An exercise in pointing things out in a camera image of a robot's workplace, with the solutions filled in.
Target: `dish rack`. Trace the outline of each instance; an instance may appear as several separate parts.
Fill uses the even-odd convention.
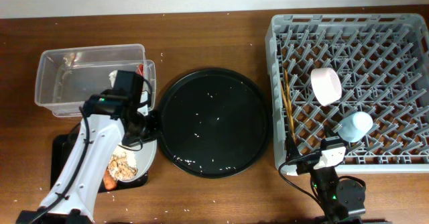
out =
[[[276,15],[265,37],[273,97],[275,166],[286,160],[288,119],[282,101],[288,73],[296,142],[302,154],[319,147],[356,111],[374,124],[348,143],[338,173],[429,172],[429,33],[416,14]],[[339,101],[323,107],[310,83],[315,68],[336,70]],[[282,172],[295,174],[295,166]]]

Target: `white cup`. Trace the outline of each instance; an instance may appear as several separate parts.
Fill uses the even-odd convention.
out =
[[[311,71],[311,86],[317,101],[327,106],[341,98],[341,81],[332,68],[318,68]]]
[[[341,120],[340,124],[343,126],[338,130],[340,137],[347,142],[355,143],[373,127],[373,119],[366,112],[357,112]]]

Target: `brown wooden tabletop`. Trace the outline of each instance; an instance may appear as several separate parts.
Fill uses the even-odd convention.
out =
[[[244,74],[271,101],[264,37],[271,17],[283,13],[419,13],[428,21],[429,6],[0,19],[0,223],[37,209],[49,191],[52,140],[80,120],[56,118],[34,103],[44,50],[143,44],[156,64],[157,101],[185,72],[212,66]],[[248,170],[218,180],[185,173],[158,151],[145,186],[97,196],[95,221],[299,223],[322,215],[278,176],[269,146]],[[364,219],[429,223],[429,174],[359,178],[367,183]],[[308,175],[292,181],[310,191]]]

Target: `round black tray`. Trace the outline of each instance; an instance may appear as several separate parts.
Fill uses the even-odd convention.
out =
[[[232,70],[199,70],[181,78],[159,105],[161,150],[177,167],[205,178],[250,167],[272,133],[259,88]]]

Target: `gray plastic basket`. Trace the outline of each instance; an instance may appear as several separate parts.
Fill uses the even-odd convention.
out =
[[[274,155],[286,159],[282,101],[283,67],[301,153],[318,148],[323,126],[356,111],[369,113],[374,126],[347,146],[339,173],[429,172],[429,33],[416,14],[276,15],[265,37],[273,97]],[[335,69],[342,98],[322,107],[312,92],[314,68]],[[282,172],[294,174],[295,166]]]

